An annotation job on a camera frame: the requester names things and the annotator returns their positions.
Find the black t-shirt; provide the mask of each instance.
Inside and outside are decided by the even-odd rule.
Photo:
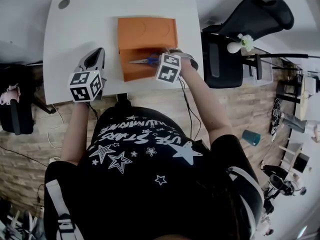
[[[192,240],[249,239],[248,215],[239,186],[226,172],[230,167],[257,181],[234,135],[219,137],[209,151],[155,110],[112,107],[97,122],[78,166],[53,162],[45,182],[58,180],[85,240],[153,240],[170,234]],[[250,184],[240,185],[249,191],[245,200],[256,217],[262,209],[259,195]],[[57,220],[45,191],[49,240],[56,239]]]

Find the white strap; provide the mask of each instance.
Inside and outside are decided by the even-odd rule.
[[[62,196],[59,182],[55,179],[45,184],[45,186],[49,192],[49,195],[52,199],[53,205],[55,207],[56,212],[58,213],[58,216],[60,217],[63,214],[70,215],[70,212]]]
[[[251,175],[249,173],[247,173],[245,170],[239,168],[239,167],[229,167],[228,171],[233,171],[239,175],[241,175],[242,177],[244,177],[255,189],[256,191],[258,191],[260,197],[261,197],[261,201],[262,201],[262,206],[265,202],[265,197],[264,197],[264,193],[262,192],[261,187],[259,186],[259,184],[255,181],[254,178],[251,177]]]
[[[242,202],[243,202],[244,207],[246,209],[246,213],[248,215],[249,224],[251,227],[250,238],[252,238],[252,236],[255,234],[256,228],[257,228],[255,216],[254,216],[249,204],[247,203],[247,201],[241,195],[240,195],[240,197],[242,199]]]
[[[70,217],[70,212],[62,196],[59,182],[55,179],[45,184],[45,186],[58,216],[67,215]],[[57,240],[84,240],[78,226],[73,224],[70,218],[58,219],[58,224],[59,226],[56,232]]]

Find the black cable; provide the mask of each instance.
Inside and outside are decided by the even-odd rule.
[[[200,127],[199,127],[199,130],[196,134],[196,136],[194,137],[193,140],[195,140],[200,132],[200,129],[201,129],[201,120],[195,115],[195,113],[192,111],[192,109],[190,108],[190,105],[189,105],[189,102],[188,102],[188,98],[187,98],[187,95],[186,95],[186,92],[185,92],[185,89],[186,89],[186,85],[185,85],[185,82],[181,81],[180,77],[179,77],[179,82],[180,82],[180,85],[181,85],[181,88],[182,88],[182,91],[183,91],[183,95],[184,95],[184,100],[185,100],[185,103],[186,103],[186,106],[188,108],[188,112],[189,112],[189,115],[190,115],[190,112],[195,116],[196,119],[198,119],[199,123],[200,123]]]
[[[95,115],[95,119],[98,122],[98,113],[97,113],[97,111],[91,106],[91,104],[89,102],[87,102],[86,104],[91,108],[91,110],[93,111],[93,113]]]
[[[41,198],[40,198],[40,196],[39,196],[39,190],[40,190],[40,187],[41,186],[45,186],[45,184],[40,184],[39,185],[39,187],[38,187],[38,190],[37,190],[37,192],[36,192],[36,207],[35,207],[35,214],[34,214],[34,216],[37,216],[37,211],[38,211],[38,206],[39,206],[39,204],[40,204],[40,202],[41,202]]]
[[[40,165],[43,165],[43,166],[45,166],[45,167],[48,167],[47,165],[45,165],[45,164],[43,164],[42,162],[39,162],[39,161],[37,161],[37,160],[29,157],[28,155],[21,154],[21,153],[18,153],[18,152],[16,152],[16,151],[12,151],[12,150],[10,150],[10,149],[6,149],[6,148],[4,148],[3,146],[0,146],[0,148],[2,148],[3,150],[6,150],[6,151],[10,151],[10,152],[12,152],[12,153],[16,153],[16,154],[18,154],[18,155],[20,155],[20,156],[23,156],[23,157],[25,157],[25,158],[28,158],[28,159],[30,159],[30,160],[32,160],[32,161],[37,162],[37,163],[39,163]]]
[[[183,83],[183,87],[184,87],[184,89],[186,89],[186,85],[185,85],[185,82],[183,82],[182,81],[182,83]],[[196,138],[197,138],[197,136],[198,136],[198,134],[199,134],[199,132],[200,132],[200,129],[201,129],[201,126],[202,126],[202,123],[201,123],[201,120],[195,115],[195,113],[192,111],[192,109],[190,108],[190,106],[189,106],[189,102],[188,102],[188,109],[191,111],[191,113],[195,116],[195,118],[196,119],[198,119],[198,121],[199,121],[199,124],[200,124],[200,127],[199,127],[199,130],[198,130],[198,132],[196,133],[196,136],[194,137],[194,139],[193,140],[195,140]]]
[[[180,85],[181,85],[181,88],[182,88],[182,91],[183,91],[184,100],[185,100],[186,107],[188,109],[188,113],[189,113],[189,117],[190,117],[190,139],[192,140],[192,118],[191,118],[191,114],[190,114],[190,106],[189,106],[189,102],[188,102],[188,98],[187,98],[185,89],[184,89],[184,87],[182,85],[182,81],[181,81],[180,77],[178,79],[179,79],[179,82],[180,82]]]

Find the blue scissor handle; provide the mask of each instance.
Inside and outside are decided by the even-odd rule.
[[[151,56],[146,58],[148,60],[147,62],[148,65],[156,64],[159,62],[159,57],[151,57]]]

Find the scissors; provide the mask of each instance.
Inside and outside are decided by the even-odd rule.
[[[159,56],[156,53],[153,53],[148,58],[130,61],[129,63],[148,64],[148,65],[158,64]]]

